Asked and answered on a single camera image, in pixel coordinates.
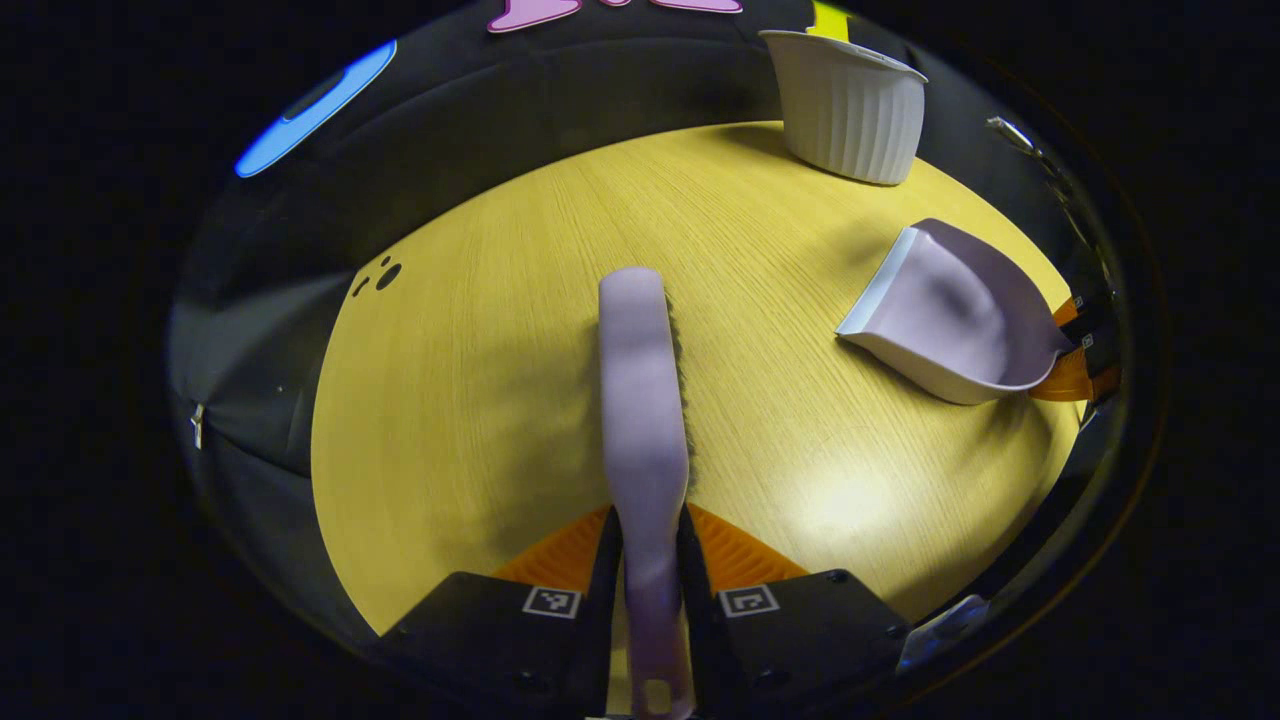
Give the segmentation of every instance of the brush handle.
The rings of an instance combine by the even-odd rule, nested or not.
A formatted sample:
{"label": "brush handle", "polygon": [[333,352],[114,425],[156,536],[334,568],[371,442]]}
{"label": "brush handle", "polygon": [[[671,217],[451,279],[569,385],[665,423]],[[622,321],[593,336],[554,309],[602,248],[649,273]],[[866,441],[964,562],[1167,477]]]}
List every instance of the brush handle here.
{"label": "brush handle", "polygon": [[600,281],[600,382],[604,471],[622,524],[631,712],[684,720],[692,714],[692,679],[676,528],[689,451],[667,299],[654,270],[625,268]]}

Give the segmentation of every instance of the lavender dustpan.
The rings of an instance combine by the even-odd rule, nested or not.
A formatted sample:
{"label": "lavender dustpan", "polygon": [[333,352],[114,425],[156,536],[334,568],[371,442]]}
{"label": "lavender dustpan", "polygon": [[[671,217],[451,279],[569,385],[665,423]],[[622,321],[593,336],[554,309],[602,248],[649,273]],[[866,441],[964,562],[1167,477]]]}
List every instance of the lavender dustpan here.
{"label": "lavender dustpan", "polygon": [[836,334],[961,405],[1029,389],[1073,350],[1021,268],[936,219],[899,234]]}

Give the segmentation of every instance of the blue light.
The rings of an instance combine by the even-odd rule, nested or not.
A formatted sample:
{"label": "blue light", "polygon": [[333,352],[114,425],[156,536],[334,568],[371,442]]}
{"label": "blue light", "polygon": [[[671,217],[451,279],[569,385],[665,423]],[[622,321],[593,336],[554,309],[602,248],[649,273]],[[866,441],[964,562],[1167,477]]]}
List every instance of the blue light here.
{"label": "blue light", "polygon": [[297,147],[325,120],[342,110],[347,102],[351,102],[352,97],[360,95],[361,90],[369,87],[369,83],[374,82],[374,78],[390,64],[394,56],[396,41],[393,40],[348,65],[338,85],[320,96],[310,108],[289,120],[279,118],[275,124],[266,128],[266,132],[236,163],[236,174],[242,178],[256,176],[284,158],[289,150]]}

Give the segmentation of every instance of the white ribbed cup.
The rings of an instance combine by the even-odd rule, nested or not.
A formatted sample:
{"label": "white ribbed cup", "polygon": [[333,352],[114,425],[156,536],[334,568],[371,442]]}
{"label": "white ribbed cup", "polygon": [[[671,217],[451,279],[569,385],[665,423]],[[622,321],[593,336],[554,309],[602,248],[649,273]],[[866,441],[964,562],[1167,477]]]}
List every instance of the white ribbed cup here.
{"label": "white ribbed cup", "polygon": [[782,96],[782,133],[801,160],[854,179],[906,179],[924,126],[913,68],[829,37],[765,29]]}

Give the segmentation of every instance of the round table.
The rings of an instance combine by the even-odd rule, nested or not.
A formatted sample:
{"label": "round table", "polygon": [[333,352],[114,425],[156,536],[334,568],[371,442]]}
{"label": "round table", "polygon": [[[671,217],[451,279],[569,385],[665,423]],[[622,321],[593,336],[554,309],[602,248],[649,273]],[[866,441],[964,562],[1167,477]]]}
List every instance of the round table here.
{"label": "round table", "polygon": [[[316,511],[356,607],[384,633],[449,573],[493,573],[608,503],[596,283],[648,265],[682,345],[690,501],[810,571],[849,569],[908,619],[936,609],[1052,487],[1079,407],[950,405],[836,340],[902,227],[929,217],[1006,254],[1051,307],[1068,299],[945,173],[828,174],[777,122],[576,155],[397,242],[352,283],[312,427]],[[623,657],[611,711],[626,711]]]}

